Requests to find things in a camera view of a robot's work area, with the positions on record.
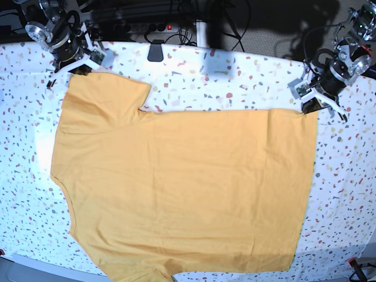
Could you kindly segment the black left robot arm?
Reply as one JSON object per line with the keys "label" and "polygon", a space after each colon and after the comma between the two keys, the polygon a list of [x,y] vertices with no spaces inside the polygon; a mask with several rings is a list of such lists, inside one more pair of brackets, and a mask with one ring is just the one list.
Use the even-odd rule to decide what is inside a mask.
{"label": "black left robot arm", "polygon": [[330,108],[347,121],[339,94],[371,66],[375,46],[375,1],[359,10],[349,9],[345,22],[323,27],[335,28],[334,49],[320,49],[312,58],[305,56],[307,74],[294,86],[304,114]]}

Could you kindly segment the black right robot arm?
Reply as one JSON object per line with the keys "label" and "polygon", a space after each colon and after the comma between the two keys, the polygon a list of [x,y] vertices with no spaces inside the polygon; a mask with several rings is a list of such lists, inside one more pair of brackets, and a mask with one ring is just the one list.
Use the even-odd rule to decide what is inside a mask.
{"label": "black right robot arm", "polygon": [[73,9],[67,11],[64,1],[15,1],[26,19],[28,36],[52,54],[54,74],[70,72],[87,75],[90,66],[76,63],[90,55],[88,29]]}

